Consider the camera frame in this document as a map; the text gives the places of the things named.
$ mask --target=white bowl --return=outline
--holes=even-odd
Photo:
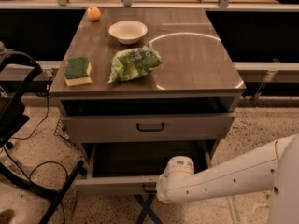
[[[109,28],[109,33],[124,45],[136,43],[147,31],[147,26],[139,21],[120,21]]]

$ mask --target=concrete floor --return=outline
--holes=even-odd
[[[26,105],[29,122],[15,135],[27,137],[47,113],[46,101]],[[236,118],[228,135],[221,140],[212,164],[262,146],[275,139],[299,133],[299,100],[294,98],[260,99],[258,107],[250,100],[241,100],[235,110]],[[49,109],[47,118],[26,140],[12,140],[15,147],[8,152],[21,162],[26,174],[44,161],[56,161],[71,172],[80,151],[68,146],[54,135],[60,117],[55,106]],[[7,166],[4,151],[0,161]],[[65,173],[60,166],[48,163],[32,174],[32,179],[50,189],[59,189]],[[49,202],[25,190],[0,181],[0,223],[35,224],[46,212]],[[161,203],[156,198],[150,206],[153,216],[142,216],[142,206],[135,196],[83,196],[74,186],[63,200],[65,223],[154,223],[156,215],[163,223],[213,223],[213,224],[264,224],[267,220],[271,193],[269,191],[236,195],[193,203]],[[59,206],[50,223],[64,223],[62,207]]]

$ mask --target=orange fruit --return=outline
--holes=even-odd
[[[101,17],[101,11],[99,8],[91,6],[87,8],[87,16],[92,21],[98,21]]]

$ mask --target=drawer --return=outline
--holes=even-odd
[[[155,193],[158,176],[174,156],[188,156],[195,172],[209,165],[203,141],[159,141],[92,144],[86,179],[75,186],[88,195]]]
[[[74,143],[224,138],[234,113],[62,117]]]

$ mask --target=cabinet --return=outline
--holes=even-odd
[[[77,180],[89,194],[155,191],[173,156],[193,158],[195,172],[209,165],[234,121],[245,85],[206,13],[198,8],[103,8],[99,22],[85,15],[65,54],[50,93],[62,123],[89,164]],[[117,21],[148,26],[125,46],[108,34]],[[163,63],[147,77],[108,83],[113,55],[151,43]],[[66,59],[87,56],[92,84],[67,87]]]

